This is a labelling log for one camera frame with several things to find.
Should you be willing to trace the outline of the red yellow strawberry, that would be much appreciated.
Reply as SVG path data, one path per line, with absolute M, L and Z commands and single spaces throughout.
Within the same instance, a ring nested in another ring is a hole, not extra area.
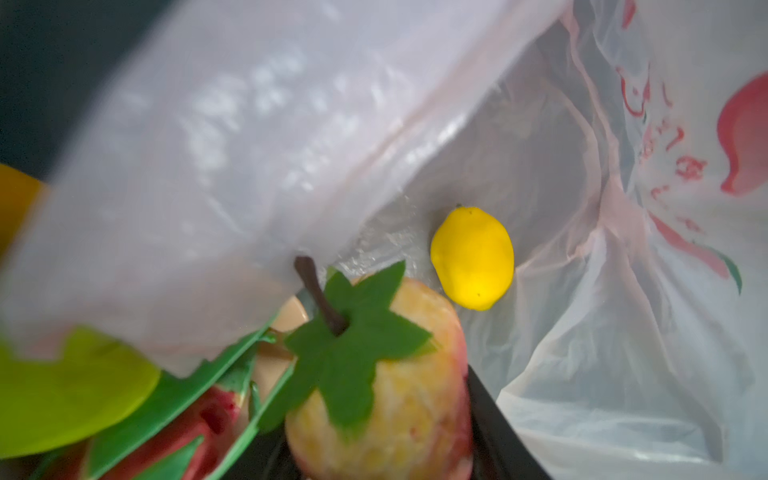
M 292 370 L 260 416 L 312 479 L 467 479 L 473 467 L 467 347 L 451 304 L 404 262 L 325 282 L 294 267 L 316 305 L 283 342 Z

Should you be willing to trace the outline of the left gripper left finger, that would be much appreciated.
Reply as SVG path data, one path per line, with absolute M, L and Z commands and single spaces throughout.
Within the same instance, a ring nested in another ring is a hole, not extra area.
M 299 480 L 300 469 L 290 453 L 285 433 L 275 430 L 257 435 L 223 479 Z

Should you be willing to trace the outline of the pink plastic bag peach print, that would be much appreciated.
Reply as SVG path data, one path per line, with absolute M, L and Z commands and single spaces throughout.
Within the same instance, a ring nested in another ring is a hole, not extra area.
M 1 162 L 48 184 L 23 357 L 186 379 L 309 305 L 296 254 L 438 288 L 476 206 L 516 274 L 469 362 L 551 478 L 767 475 L 763 1 L 5 1 Z

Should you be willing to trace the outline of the pink dragon fruit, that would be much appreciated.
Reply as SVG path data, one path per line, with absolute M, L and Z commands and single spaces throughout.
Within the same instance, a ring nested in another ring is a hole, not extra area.
M 247 336 L 190 377 L 162 375 L 128 418 L 46 454 L 34 479 L 221 479 L 259 432 L 283 375 L 283 333 Z

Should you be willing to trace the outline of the green starfruit left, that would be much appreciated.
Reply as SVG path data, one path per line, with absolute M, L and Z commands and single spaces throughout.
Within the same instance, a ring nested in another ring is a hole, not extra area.
M 54 361 L 23 360 L 1 341 L 1 457 L 69 445 L 141 406 L 161 371 L 133 348 L 93 330 L 66 338 Z

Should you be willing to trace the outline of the yellow lemon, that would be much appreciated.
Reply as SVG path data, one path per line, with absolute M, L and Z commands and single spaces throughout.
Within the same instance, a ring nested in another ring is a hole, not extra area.
M 514 279 L 514 247 L 506 228 L 477 207 L 450 212 L 432 238 L 430 259 L 444 293 L 469 310 L 491 309 Z

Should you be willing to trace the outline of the pink flower-shaped fruit plate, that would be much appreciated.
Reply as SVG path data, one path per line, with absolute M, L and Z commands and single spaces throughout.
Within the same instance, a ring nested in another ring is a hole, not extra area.
M 266 402 L 293 361 L 294 355 L 285 347 L 285 338 L 308 320 L 304 305 L 293 296 L 283 304 L 264 339 L 258 342 L 252 380 L 261 403 Z

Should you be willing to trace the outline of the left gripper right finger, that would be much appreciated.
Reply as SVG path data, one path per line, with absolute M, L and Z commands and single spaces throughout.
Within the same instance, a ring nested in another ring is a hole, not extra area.
M 550 480 L 525 447 L 472 367 L 467 386 L 471 407 L 472 480 Z

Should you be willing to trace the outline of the yellow banana bunch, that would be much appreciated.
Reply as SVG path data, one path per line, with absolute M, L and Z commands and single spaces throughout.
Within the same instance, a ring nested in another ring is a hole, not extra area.
M 1 255 L 13 243 L 37 197 L 46 190 L 47 186 L 43 182 L 8 165 L 1 165 Z

